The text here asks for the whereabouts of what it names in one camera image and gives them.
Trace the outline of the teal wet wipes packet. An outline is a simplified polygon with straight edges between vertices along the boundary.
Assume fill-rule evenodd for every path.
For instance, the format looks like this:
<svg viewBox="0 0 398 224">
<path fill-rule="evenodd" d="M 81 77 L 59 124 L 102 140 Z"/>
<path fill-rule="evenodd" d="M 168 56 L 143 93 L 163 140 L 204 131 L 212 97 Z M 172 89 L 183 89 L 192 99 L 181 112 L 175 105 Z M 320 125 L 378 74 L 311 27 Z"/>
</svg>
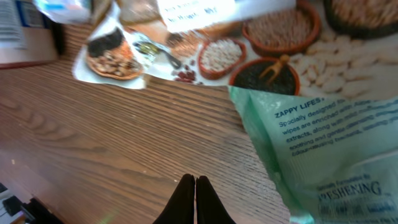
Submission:
<svg viewBox="0 0 398 224">
<path fill-rule="evenodd" d="M 397 222 L 396 98 L 229 94 L 291 223 Z"/>
</svg>

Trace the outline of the beige snack pouch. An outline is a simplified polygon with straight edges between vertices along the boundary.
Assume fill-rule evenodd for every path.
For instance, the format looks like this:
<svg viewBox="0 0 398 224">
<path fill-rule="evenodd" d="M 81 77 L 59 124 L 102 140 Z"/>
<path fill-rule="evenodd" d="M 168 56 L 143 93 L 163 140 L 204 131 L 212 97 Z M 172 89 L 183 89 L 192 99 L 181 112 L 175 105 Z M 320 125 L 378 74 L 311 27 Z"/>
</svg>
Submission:
<svg viewBox="0 0 398 224">
<path fill-rule="evenodd" d="M 150 78 L 285 95 L 397 96 L 397 1 L 113 1 L 73 76 Z"/>
</svg>

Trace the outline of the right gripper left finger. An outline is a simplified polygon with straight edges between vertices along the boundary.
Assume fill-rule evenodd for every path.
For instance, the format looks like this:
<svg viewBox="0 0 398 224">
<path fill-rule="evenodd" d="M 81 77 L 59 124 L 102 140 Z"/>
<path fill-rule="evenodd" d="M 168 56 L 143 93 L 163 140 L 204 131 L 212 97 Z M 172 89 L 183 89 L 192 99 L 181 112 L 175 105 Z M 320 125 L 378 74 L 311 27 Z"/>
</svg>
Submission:
<svg viewBox="0 0 398 224">
<path fill-rule="evenodd" d="M 185 174 L 153 224 L 194 224 L 195 178 Z"/>
</svg>

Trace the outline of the green lid jar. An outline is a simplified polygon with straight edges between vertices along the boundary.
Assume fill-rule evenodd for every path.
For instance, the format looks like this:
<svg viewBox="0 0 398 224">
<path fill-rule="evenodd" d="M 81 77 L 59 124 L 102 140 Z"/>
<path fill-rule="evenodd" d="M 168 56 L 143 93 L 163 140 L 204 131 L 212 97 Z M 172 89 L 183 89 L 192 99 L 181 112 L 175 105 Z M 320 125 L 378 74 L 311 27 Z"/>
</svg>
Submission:
<svg viewBox="0 0 398 224">
<path fill-rule="evenodd" d="M 41 65 L 58 57 L 50 21 L 33 2 L 1 0 L 1 68 Z"/>
</svg>

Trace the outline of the small teal white packet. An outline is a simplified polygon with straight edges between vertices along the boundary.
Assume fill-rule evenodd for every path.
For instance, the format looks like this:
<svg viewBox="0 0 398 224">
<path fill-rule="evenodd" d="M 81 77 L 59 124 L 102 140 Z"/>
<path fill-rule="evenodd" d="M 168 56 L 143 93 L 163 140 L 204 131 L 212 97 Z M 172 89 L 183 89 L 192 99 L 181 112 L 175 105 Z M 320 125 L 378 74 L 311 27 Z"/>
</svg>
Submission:
<svg viewBox="0 0 398 224">
<path fill-rule="evenodd" d="M 50 20 L 61 24 L 87 22 L 91 0 L 33 0 L 35 7 Z"/>
</svg>

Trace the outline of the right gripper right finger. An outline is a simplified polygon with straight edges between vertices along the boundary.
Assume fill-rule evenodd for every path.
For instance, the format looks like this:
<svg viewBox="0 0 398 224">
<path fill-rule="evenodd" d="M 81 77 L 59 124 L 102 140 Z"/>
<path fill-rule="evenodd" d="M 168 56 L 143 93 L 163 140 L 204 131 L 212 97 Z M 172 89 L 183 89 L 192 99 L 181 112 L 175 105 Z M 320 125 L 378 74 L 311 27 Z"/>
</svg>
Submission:
<svg viewBox="0 0 398 224">
<path fill-rule="evenodd" d="M 196 179 L 196 205 L 198 224 L 236 224 L 206 176 Z"/>
</svg>

